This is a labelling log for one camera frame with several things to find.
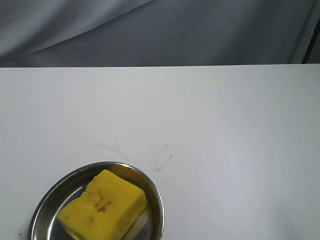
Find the yellow sponge block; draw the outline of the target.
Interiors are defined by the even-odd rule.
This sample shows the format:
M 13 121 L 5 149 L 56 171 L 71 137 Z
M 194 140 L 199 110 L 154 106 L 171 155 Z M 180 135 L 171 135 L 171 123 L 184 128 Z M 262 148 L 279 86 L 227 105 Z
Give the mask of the yellow sponge block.
M 120 240 L 146 207 L 142 189 L 104 169 L 57 218 L 82 240 Z

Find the grey fabric backdrop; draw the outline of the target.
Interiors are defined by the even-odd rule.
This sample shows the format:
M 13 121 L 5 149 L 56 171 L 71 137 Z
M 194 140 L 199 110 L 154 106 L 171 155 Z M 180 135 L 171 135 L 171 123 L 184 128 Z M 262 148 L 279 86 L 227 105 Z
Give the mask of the grey fabric backdrop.
M 3 0 L 2 67 L 296 64 L 317 0 Z

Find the black stand pole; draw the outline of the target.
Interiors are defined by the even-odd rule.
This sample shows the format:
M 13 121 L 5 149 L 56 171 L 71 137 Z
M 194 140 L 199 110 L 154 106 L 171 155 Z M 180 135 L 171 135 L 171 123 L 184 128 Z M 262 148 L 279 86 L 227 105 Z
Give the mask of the black stand pole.
M 317 15 L 317 22 L 313 25 L 312 35 L 309 37 L 309 42 L 301 63 L 320 63 L 320 14 Z

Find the brown liquid spill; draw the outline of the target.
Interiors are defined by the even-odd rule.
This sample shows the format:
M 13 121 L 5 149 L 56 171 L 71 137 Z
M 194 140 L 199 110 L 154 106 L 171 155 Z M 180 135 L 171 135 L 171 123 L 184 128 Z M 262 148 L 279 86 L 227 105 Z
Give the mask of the brown liquid spill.
M 148 145 L 124 147 L 117 144 L 98 143 L 97 148 L 106 152 L 111 159 L 127 163 L 147 172 L 160 172 L 168 163 L 183 156 L 190 145 L 161 142 Z

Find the round steel dish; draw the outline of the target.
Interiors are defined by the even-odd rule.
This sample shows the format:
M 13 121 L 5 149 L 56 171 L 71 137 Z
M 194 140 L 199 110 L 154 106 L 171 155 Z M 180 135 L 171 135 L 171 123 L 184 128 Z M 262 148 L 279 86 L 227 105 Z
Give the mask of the round steel dish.
M 39 202 L 31 218 L 28 240 L 79 240 L 59 222 L 59 211 L 85 191 L 88 183 L 102 170 L 108 170 L 142 189 L 147 207 L 123 236 L 125 240 L 160 240 L 165 225 L 162 198 L 151 179 L 138 168 L 115 161 L 82 166 L 61 178 Z

